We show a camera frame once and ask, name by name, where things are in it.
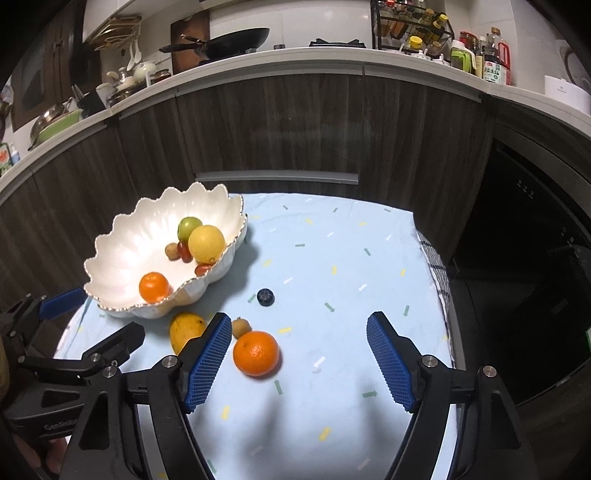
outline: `teapot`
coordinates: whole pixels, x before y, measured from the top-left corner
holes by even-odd
[[[136,82],[144,81],[146,78],[146,73],[154,73],[156,70],[158,70],[158,67],[151,61],[143,61],[142,63],[138,63],[135,66],[134,79]]]
[[[131,72],[127,71],[126,67],[121,67],[118,70],[119,73],[116,72],[107,72],[107,77],[114,80],[114,87],[116,92],[121,92],[122,90],[127,90],[129,87],[132,87],[136,84],[136,80],[134,75]]]

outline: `metal screw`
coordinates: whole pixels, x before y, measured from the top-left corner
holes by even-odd
[[[425,367],[429,367],[429,368],[436,367],[437,364],[439,363],[437,361],[437,359],[432,355],[423,355],[422,360],[423,360],[423,365]]]
[[[487,365],[482,367],[482,373],[484,373],[487,377],[493,378],[496,377],[496,368]]]
[[[107,368],[103,369],[103,377],[105,377],[105,378],[114,377],[116,373],[117,373],[117,367],[107,367]]]
[[[174,367],[177,362],[178,358],[176,358],[174,355],[168,355],[162,359],[162,366],[165,368],[171,368]]]

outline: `frying pan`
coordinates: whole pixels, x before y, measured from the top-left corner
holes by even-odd
[[[199,56],[204,54],[210,60],[217,60],[240,53],[246,53],[250,48],[258,48],[265,43],[268,36],[268,28],[249,28],[247,30],[239,30],[207,41],[201,41],[198,38],[183,35],[183,38],[191,40],[193,43],[166,45],[159,50],[162,53],[195,50]]]

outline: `scalloped bowl rim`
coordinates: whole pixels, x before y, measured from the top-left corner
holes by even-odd
[[[213,189],[218,188],[221,185],[223,187],[223,189],[226,191],[226,197],[228,199],[231,199],[230,193],[228,192],[228,188],[223,183],[220,183],[220,184],[216,185],[212,190],[208,190],[207,188],[205,188],[205,185],[203,185],[199,181],[196,181],[196,182],[192,183],[191,186],[193,186],[195,184],[201,185],[205,189],[206,192],[212,192]],[[185,282],[183,282],[168,297],[166,297],[165,299],[162,299],[162,300],[160,300],[160,301],[158,301],[156,303],[136,303],[136,304],[130,305],[129,307],[121,307],[121,308],[106,307],[106,306],[104,306],[102,304],[102,300],[99,297],[93,295],[92,293],[90,293],[87,290],[86,287],[92,282],[92,275],[90,275],[90,272],[88,271],[88,268],[86,266],[86,263],[89,260],[95,259],[99,255],[98,254],[98,248],[97,248],[96,243],[97,243],[97,241],[98,241],[99,238],[110,236],[113,233],[113,230],[115,228],[115,221],[117,220],[117,218],[119,218],[119,217],[131,217],[134,213],[136,213],[136,211],[138,209],[139,203],[141,201],[143,201],[143,200],[146,200],[146,201],[155,203],[158,200],[160,200],[164,196],[164,194],[167,191],[169,191],[169,190],[174,190],[174,191],[179,192],[180,194],[183,194],[183,193],[187,192],[191,188],[191,186],[187,190],[185,190],[184,192],[181,192],[176,187],[166,187],[164,189],[164,191],[162,192],[162,195],[160,197],[158,197],[157,199],[151,199],[151,198],[148,198],[148,197],[142,197],[142,198],[140,198],[137,201],[137,203],[135,204],[135,208],[134,208],[134,211],[133,212],[131,212],[131,213],[119,213],[119,214],[115,215],[115,217],[113,218],[113,222],[111,224],[111,231],[109,233],[103,233],[103,234],[101,234],[101,235],[99,235],[99,236],[97,236],[95,238],[95,256],[94,257],[91,257],[91,258],[87,258],[86,260],[84,260],[84,271],[86,272],[86,275],[88,275],[88,278],[89,278],[89,281],[84,284],[84,291],[86,292],[86,294],[89,297],[93,298],[97,302],[97,304],[98,304],[98,306],[99,306],[99,308],[101,310],[104,310],[106,312],[115,312],[115,313],[119,313],[119,312],[130,312],[131,313],[131,312],[133,312],[133,310],[137,310],[137,309],[141,309],[141,308],[146,308],[146,307],[154,308],[154,307],[158,307],[160,305],[163,305],[165,303],[168,303],[169,301],[174,300],[174,298],[176,297],[176,295],[178,295],[179,292],[181,292],[182,290],[184,290],[185,287],[187,287],[188,285],[190,285],[194,281],[196,281],[196,280],[206,280],[207,279],[207,276],[213,271],[213,269],[215,268],[215,266],[218,265],[221,262],[222,258],[228,253],[228,251],[230,250],[230,247],[233,247],[236,244],[236,241],[238,240],[238,238],[242,234],[242,231],[246,227],[246,222],[248,220],[248,214],[244,213],[244,197],[241,194],[238,194],[237,195],[237,197],[240,197],[240,212],[239,212],[239,216],[244,216],[244,220],[242,221],[242,225],[240,226],[240,230],[238,230],[238,233],[232,239],[232,241],[229,244],[227,244],[226,248],[224,249],[224,251],[220,255],[220,258],[216,262],[216,264],[210,270],[208,270],[207,272],[205,272],[204,275],[201,275],[200,277],[189,278],[188,280],[186,280]]]

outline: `green apple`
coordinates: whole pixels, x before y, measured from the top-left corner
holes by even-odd
[[[189,237],[193,230],[195,230],[198,226],[202,226],[203,222],[195,217],[185,217],[183,218],[180,223],[178,224],[177,228],[177,237],[178,241],[187,245],[189,242]]]

